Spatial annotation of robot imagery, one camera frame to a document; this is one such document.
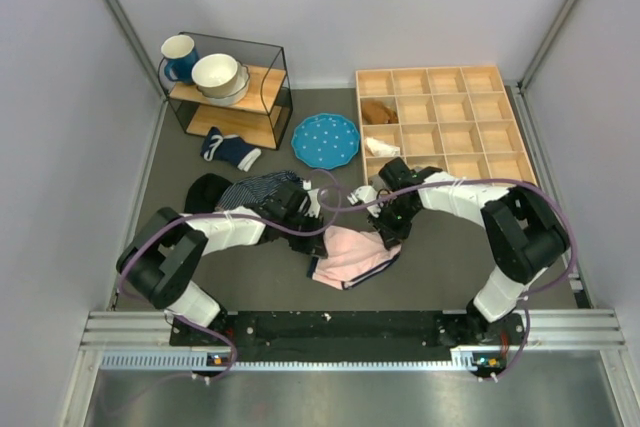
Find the pink underwear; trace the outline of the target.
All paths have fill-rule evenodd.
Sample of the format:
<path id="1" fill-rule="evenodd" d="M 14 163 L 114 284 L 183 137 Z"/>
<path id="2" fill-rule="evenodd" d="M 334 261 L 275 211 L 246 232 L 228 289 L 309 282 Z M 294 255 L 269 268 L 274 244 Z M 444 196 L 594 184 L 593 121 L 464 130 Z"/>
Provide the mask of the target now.
<path id="1" fill-rule="evenodd" d="M 324 232 L 325 258 L 313 258 L 307 277 L 337 290 L 351 290 L 382 273 L 399 258 L 401 246 L 387 249 L 377 232 L 331 226 Z"/>

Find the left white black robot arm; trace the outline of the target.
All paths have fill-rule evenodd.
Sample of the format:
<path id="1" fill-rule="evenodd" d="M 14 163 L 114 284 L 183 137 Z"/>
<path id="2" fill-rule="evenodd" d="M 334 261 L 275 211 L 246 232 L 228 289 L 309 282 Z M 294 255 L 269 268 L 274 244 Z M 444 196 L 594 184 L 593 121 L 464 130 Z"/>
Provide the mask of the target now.
<path id="1" fill-rule="evenodd" d="M 179 214 L 158 210 L 116 263 L 120 279 L 154 308 L 181 316 L 205 343 L 226 334 L 226 310 L 193 280 L 200 259 L 239 246 L 287 241 L 291 250 L 325 257 L 318 191 L 287 181 L 266 199 L 231 210 Z"/>

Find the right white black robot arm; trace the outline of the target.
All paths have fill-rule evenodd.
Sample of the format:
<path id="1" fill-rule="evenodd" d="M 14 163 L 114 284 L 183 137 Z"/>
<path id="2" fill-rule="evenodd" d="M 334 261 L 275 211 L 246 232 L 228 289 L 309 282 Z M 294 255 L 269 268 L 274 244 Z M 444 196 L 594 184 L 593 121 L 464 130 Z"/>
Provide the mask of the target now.
<path id="1" fill-rule="evenodd" d="M 487 343 L 504 327 L 532 284 L 571 248 L 571 235 L 544 193 L 533 184 L 511 187 L 464 180 L 433 166 L 411 169 L 400 158 L 387 162 L 350 202 L 368 205 L 368 220 L 384 246 L 402 244 L 421 211 L 438 211 L 470 221 L 487 235 L 495 267 L 466 307 L 462 343 Z"/>

